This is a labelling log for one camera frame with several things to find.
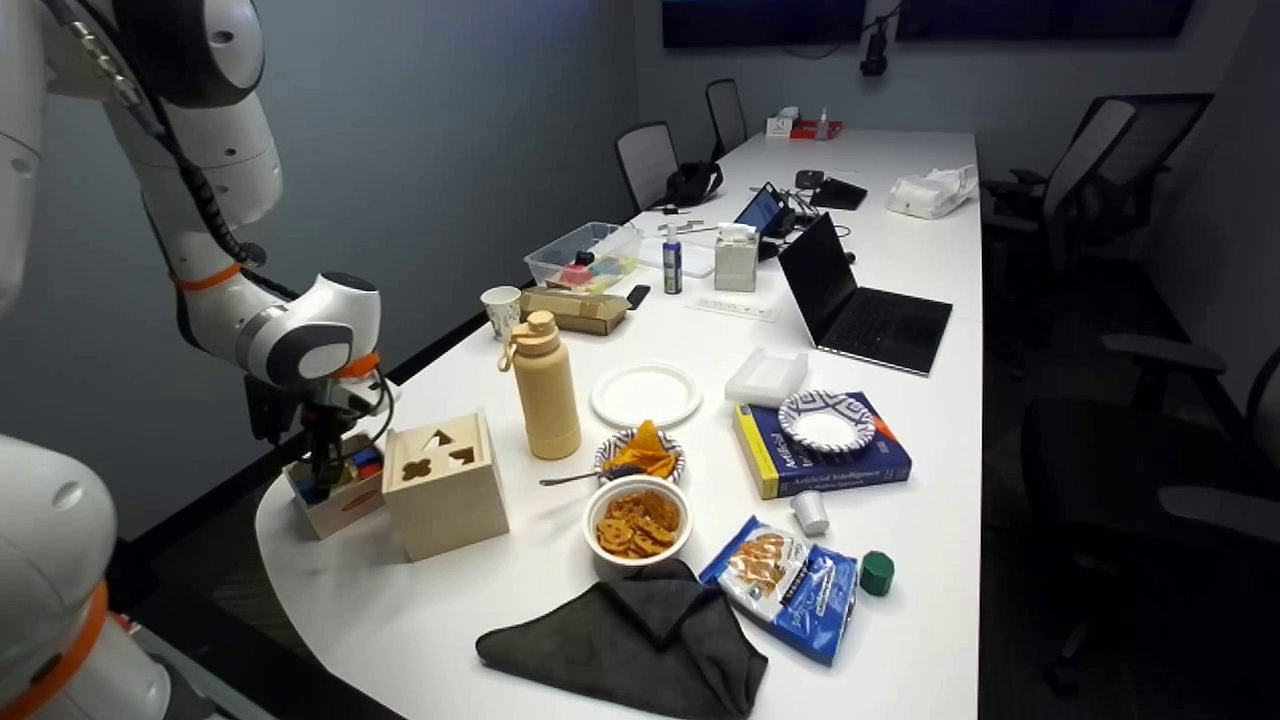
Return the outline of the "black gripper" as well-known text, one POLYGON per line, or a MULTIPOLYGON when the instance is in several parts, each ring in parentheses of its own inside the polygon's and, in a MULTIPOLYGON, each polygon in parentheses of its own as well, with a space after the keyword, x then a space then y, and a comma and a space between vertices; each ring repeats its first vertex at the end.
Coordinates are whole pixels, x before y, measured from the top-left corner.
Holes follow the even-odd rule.
POLYGON ((390 403, 390 384, 383 374, 316 384, 267 384, 246 377, 242 396, 246 428, 254 442, 279 445, 293 428, 304 434, 304 445, 311 454, 306 502, 327 502, 327 494, 340 494, 342 483, 361 480, 356 448, 342 454, 342 466, 334 472, 342 434, 356 422, 383 411, 390 403))

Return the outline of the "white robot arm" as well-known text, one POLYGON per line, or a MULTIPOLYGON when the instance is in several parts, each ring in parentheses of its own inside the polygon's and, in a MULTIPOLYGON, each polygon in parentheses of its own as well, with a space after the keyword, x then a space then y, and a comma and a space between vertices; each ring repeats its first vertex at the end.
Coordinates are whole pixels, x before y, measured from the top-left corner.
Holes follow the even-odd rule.
POLYGON ((346 480, 342 434, 388 401, 379 288, 259 278, 242 228, 282 197, 259 82, 254 0, 0 0, 0 307, 27 278, 42 102, 89 97, 135 174, 181 336, 242 374, 254 437, 304 428, 306 502, 327 502, 346 480))

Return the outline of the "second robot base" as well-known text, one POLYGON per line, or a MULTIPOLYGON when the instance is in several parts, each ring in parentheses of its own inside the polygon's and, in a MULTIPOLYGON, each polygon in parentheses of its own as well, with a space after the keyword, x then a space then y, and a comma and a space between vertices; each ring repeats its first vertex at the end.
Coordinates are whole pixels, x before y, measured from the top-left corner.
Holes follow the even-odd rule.
POLYGON ((0 720, 213 720, 109 610, 114 503, 77 457, 0 437, 0 720))

